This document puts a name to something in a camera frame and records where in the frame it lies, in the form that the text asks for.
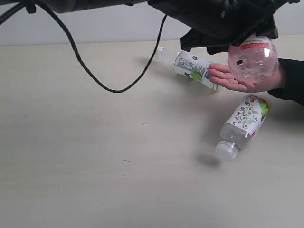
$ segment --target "human hand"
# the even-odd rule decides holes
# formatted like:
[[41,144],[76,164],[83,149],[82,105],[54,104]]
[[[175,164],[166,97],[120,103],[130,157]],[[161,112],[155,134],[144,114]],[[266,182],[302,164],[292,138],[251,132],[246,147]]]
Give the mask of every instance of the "human hand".
[[265,77],[265,79],[259,83],[253,83],[249,79],[245,81],[236,80],[229,66],[224,64],[211,64],[209,66],[209,73],[213,75],[210,79],[211,82],[229,90],[239,92],[258,93],[284,88],[285,86],[285,73],[280,65],[273,75]]

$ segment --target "black sleeve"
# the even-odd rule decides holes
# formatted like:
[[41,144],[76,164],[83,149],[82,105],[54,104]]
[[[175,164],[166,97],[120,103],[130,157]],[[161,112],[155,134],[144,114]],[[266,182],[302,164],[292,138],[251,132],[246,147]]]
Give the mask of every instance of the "black sleeve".
[[293,100],[304,106],[304,61],[279,59],[286,73],[285,88],[273,89],[268,93],[283,100]]

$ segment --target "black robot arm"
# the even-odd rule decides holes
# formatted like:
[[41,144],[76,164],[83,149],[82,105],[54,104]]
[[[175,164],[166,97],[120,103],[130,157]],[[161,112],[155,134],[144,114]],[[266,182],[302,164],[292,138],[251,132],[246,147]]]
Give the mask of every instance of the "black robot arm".
[[[132,6],[147,2],[150,6],[190,26],[180,39],[180,47],[207,47],[213,55],[238,46],[253,33],[278,38],[274,13],[286,3],[300,0],[40,0],[54,12],[67,13],[114,5]],[[0,5],[20,0],[0,0]]]

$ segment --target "plastic bottle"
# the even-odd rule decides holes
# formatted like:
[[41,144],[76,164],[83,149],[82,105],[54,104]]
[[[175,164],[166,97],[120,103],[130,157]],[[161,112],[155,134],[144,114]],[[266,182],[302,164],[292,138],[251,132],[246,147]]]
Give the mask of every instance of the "plastic bottle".
[[154,58],[176,74],[185,75],[201,82],[213,91],[219,91],[220,86],[210,82],[212,75],[209,74],[208,67],[211,62],[182,50],[175,53],[170,52],[164,47],[158,47]]
[[278,66],[276,48],[268,37],[252,35],[240,46],[229,47],[228,64],[235,79],[261,82]]
[[260,95],[246,95],[226,121],[220,132],[215,154],[224,161],[233,161],[238,151],[247,148],[270,110],[271,104]]

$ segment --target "white table surface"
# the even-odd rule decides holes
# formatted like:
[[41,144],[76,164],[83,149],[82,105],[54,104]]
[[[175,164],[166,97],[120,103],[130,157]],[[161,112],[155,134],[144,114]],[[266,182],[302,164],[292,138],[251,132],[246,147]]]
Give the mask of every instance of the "white table surface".
[[[281,37],[280,56],[304,58],[303,40]],[[153,47],[79,45],[89,68],[117,89],[138,76]],[[273,107],[250,148],[222,163],[213,155],[219,131],[245,94],[207,95],[157,63],[132,90],[111,94],[69,45],[0,47],[0,74],[1,228],[304,226],[298,104],[265,93]]]

